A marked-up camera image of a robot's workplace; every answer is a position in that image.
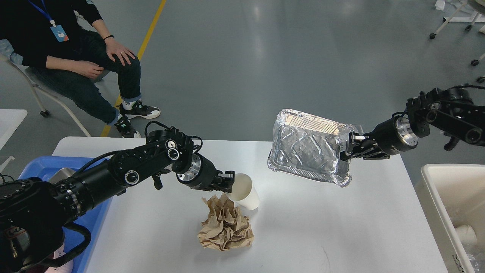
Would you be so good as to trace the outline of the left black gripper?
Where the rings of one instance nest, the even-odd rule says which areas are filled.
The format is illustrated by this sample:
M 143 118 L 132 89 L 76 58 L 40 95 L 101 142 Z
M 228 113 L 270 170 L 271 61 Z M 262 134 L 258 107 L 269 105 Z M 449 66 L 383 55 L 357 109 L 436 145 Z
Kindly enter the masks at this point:
M 222 173 L 201 154 L 193 154 L 189 169 L 185 173 L 178 173 L 177 181 L 194 190 L 232 193 L 235 171 Z

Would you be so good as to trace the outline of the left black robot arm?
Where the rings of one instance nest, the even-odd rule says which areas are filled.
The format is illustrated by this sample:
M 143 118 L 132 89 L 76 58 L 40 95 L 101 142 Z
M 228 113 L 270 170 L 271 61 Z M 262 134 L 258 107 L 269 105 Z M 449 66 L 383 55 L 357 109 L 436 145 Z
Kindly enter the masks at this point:
M 146 143 L 112 151 L 87 162 L 70 177 L 50 183 L 30 177 L 1 183 L 1 272 L 17 273 L 36 265 L 59 267 L 80 255 L 90 231 L 75 221 L 127 188 L 174 172 L 194 190 L 230 193 L 235 172 L 217 170 L 199 154 L 195 135 L 156 122 L 163 129 L 144 131 Z

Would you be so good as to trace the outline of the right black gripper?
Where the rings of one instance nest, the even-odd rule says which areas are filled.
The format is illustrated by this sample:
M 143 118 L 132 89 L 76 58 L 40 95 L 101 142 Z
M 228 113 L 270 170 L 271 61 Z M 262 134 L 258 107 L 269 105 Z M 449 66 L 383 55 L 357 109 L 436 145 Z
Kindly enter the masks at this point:
M 411 129 L 409 119 L 395 116 L 378 124 L 368 135 L 349 133 L 346 150 L 341 153 L 341 160 L 349 162 L 353 158 L 364 160 L 384 160 L 391 155 L 412 150 L 419 139 Z

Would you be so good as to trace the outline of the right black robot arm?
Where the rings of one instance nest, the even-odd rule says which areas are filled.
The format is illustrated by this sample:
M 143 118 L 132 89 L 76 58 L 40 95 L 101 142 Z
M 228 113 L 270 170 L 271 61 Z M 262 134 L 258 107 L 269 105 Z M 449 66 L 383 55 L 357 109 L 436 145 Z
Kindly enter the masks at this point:
M 430 134 L 430 126 L 450 137 L 444 145 L 447 151 L 460 141 L 483 146 L 484 107 L 473 103 L 468 88 L 469 85 L 456 85 L 446 90 L 435 88 L 408 99 L 404 111 L 396 112 L 372 132 L 350 133 L 348 147 L 340 154 L 341 160 L 383 160 L 410 151 L 417 147 L 419 138 Z

